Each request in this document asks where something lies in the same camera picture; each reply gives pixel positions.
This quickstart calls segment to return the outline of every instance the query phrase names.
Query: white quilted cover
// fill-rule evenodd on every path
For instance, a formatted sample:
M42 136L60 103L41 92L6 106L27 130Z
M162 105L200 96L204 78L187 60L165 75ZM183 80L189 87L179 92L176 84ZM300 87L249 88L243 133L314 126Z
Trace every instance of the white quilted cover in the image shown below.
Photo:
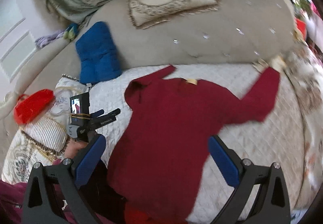
M116 122L98 129L98 133L107 137L107 148L102 156L106 163L132 114L123 96L126 87L131 80L163 67L126 70L117 79L96 84L90 90L91 112L104 109L107 113L116 108L121 109ZM242 97L259 76L259 73L249 64L194 64L176 67L177 70L166 79L183 77L209 80L228 88L237 97ZM219 135L224 143L234 149L241 158L248 157L255 164L267 166L274 161L279 161L284 171L290 205L292 209L294 208L303 178L304 136L299 105L285 75L281 76L275 108L264 123L251 121L243 125L225 126ZM209 156L203 168L195 206L187 220L195 223L210 223L224 206L232 191L233 188L226 184ZM247 217L256 192L257 189L254 188L241 218Z

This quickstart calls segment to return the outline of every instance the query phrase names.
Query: blue cushion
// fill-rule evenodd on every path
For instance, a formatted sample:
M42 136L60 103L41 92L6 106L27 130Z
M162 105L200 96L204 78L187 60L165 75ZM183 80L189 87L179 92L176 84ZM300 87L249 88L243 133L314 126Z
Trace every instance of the blue cushion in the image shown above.
M117 48L105 22L95 23L75 46L81 59L82 84L95 84L121 75Z

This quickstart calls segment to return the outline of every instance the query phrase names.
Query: bolt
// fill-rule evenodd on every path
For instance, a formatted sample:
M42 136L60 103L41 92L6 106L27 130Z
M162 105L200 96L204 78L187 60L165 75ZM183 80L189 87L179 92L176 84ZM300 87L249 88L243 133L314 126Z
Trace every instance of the bolt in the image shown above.
M245 165L245 166L250 166L251 165L251 160L248 159L248 158L245 158L242 163Z
M278 162L274 162L274 168L280 169L280 164Z
M63 160L63 164L64 164L65 166L67 166L67 165L71 164L71 162L72 162L72 160L71 160L70 158L65 158L65 159Z
M37 168L39 168L39 167L40 167L40 165L41 165L41 163L40 163L40 162L36 162L36 163L34 164L34 168L35 168L35 169L37 169Z

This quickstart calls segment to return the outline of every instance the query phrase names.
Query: red pouch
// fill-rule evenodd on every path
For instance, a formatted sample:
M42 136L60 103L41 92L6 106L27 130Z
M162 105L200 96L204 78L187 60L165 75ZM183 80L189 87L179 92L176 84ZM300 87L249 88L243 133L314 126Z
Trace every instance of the red pouch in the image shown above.
M40 90L18 102L14 108L14 119L18 125L30 123L55 98L49 89Z

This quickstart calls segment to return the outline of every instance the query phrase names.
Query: hand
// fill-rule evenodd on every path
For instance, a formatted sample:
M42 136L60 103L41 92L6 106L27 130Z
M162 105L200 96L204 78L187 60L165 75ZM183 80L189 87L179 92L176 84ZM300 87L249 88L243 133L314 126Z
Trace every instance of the hand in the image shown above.
M71 139L66 147L64 157L73 159L78 151L85 148L87 145L88 143L84 141L75 142L75 140Z

